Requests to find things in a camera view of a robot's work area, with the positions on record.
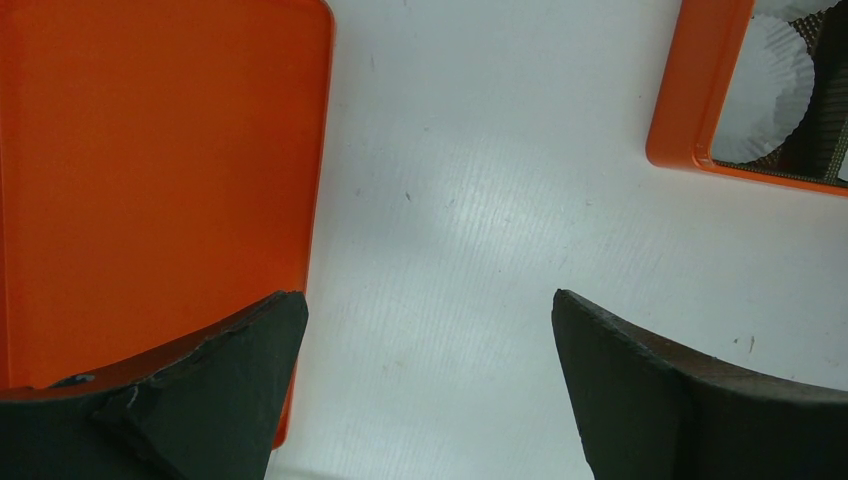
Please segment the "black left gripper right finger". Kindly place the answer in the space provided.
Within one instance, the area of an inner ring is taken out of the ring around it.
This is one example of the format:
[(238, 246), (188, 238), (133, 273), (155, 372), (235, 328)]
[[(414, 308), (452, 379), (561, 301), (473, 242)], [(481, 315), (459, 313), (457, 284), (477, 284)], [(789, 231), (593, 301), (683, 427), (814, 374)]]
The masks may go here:
[(552, 327), (598, 479), (843, 479), (847, 395), (749, 370), (558, 291)]

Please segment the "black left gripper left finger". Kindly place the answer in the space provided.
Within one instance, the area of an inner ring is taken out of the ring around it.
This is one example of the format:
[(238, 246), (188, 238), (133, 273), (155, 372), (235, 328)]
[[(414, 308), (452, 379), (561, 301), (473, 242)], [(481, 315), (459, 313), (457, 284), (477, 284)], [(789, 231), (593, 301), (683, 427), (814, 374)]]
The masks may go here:
[(260, 479), (308, 322), (300, 292), (45, 388), (1, 394), (5, 479)]

